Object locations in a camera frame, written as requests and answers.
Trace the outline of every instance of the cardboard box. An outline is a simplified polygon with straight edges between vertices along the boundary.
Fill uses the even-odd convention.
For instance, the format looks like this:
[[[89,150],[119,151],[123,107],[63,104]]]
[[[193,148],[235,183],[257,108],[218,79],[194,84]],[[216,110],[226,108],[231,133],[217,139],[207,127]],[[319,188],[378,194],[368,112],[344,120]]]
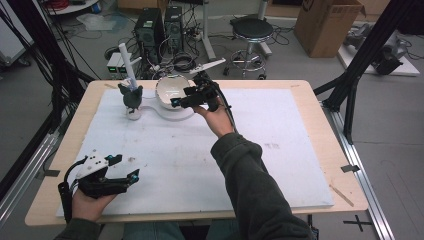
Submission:
[[[309,57],[335,57],[362,8],[357,0],[304,0],[294,33]]]
[[[124,12],[140,13],[143,8],[160,8],[162,13],[168,6],[167,0],[118,0],[118,8]]]

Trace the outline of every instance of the black cable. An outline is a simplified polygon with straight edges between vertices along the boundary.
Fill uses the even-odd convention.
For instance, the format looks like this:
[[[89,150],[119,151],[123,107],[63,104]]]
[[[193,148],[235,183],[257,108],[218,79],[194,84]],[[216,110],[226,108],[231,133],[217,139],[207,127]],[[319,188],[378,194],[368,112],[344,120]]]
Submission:
[[[174,65],[174,69],[178,72],[183,72],[183,73],[187,73],[189,72],[191,69],[196,67],[196,62],[194,61],[194,59],[191,56],[178,56],[176,55],[174,60],[172,61],[173,65]]]

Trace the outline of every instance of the person's right hand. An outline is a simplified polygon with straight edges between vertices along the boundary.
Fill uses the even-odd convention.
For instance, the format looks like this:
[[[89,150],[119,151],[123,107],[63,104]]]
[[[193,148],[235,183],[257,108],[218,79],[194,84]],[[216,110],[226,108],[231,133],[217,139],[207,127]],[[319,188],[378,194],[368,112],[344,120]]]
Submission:
[[[219,107],[215,112],[209,112],[200,106],[193,107],[193,110],[195,113],[202,115],[212,132],[215,133],[218,138],[221,138],[225,134],[234,132],[234,128],[231,125],[230,118],[228,117],[221,99],[217,98],[217,101]]]

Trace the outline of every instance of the person's hand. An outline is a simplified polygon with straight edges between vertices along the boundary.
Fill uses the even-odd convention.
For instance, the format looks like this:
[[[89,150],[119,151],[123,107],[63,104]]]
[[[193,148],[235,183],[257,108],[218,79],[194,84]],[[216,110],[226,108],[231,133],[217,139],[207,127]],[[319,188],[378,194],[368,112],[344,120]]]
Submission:
[[[200,106],[193,107],[193,110],[195,113],[202,115],[212,132],[215,133],[218,138],[221,138],[227,133],[234,132],[234,128],[231,125],[230,118],[228,117],[227,111],[225,110],[221,99],[217,98],[217,101],[219,103],[219,107],[215,112],[209,112]]]
[[[82,218],[97,221],[102,216],[105,207],[112,202],[116,195],[103,196],[94,199],[77,190],[72,198],[72,218]]]

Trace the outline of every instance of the desk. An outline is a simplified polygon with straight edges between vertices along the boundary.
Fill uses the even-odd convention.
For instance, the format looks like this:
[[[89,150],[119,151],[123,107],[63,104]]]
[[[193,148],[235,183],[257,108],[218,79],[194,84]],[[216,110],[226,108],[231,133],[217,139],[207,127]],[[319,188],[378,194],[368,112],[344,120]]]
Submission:
[[[346,212],[367,209],[367,200],[353,173],[343,173],[340,169],[348,162],[309,83],[299,80],[227,80],[217,82],[222,89],[242,87],[291,90],[325,178],[330,184],[331,194],[335,202],[334,206],[329,208],[294,209],[293,213]],[[76,159],[103,92],[106,89],[116,88],[117,83],[117,81],[90,83],[50,166],[50,169],[60,170],[61,172],[58,177],[46,177],[44,179],[25,218],[27,225],[40,226],[65,223],[62,217],[56,217],[56,210],[61,205],[57,185],[63,180],[66,170]],[[156,81],[140,81],[139,84],[146,89],[154,89]],[[105,216],[100,221],[106,223],[231,217],[234,217],[233,211]]]

